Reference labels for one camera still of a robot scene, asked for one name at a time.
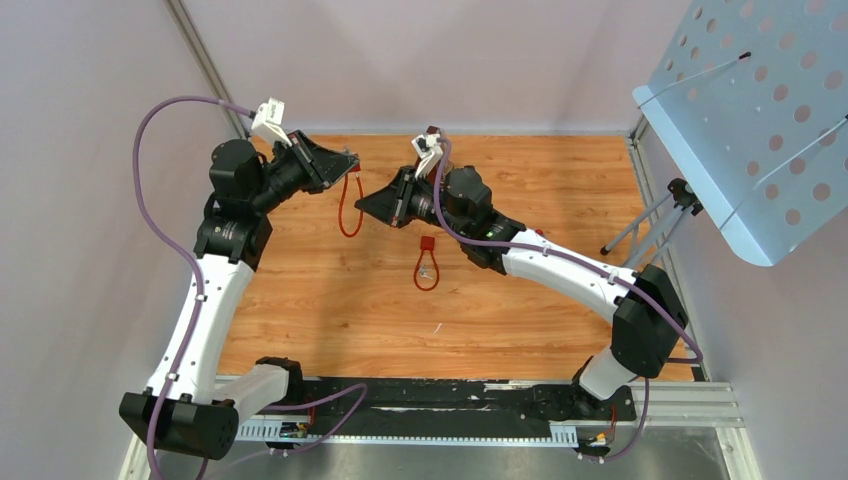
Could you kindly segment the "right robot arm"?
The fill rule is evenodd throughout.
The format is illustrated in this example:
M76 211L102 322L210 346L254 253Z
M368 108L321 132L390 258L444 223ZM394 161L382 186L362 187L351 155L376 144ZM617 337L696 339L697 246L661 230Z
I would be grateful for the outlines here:
M587 306L611 327L611 342L575 374L571 403L596 417L612 395L637 378L654 379L669 362L689 323L668 274L605 264L558 246L496 210L492 191L471 166L449 171L439 186L399 169L386 187L355 203L393 228L419 220L457 237L482 269L530 280Z

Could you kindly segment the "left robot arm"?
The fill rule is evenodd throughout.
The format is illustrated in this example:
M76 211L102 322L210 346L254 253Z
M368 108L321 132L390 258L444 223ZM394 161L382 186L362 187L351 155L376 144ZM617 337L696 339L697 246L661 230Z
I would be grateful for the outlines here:
M270 405L298 411L306 400L302 368L262 357L225 386L217 368L235 311L272 234L270 213L298 192L322 193L358 168L354 153L322 147L301 131L266 156L243 139L211 153L213 191L196 242L184 252L192 270L186 300L160 365L139 393L128 392L119 415L156 451L220 460L239 427Z

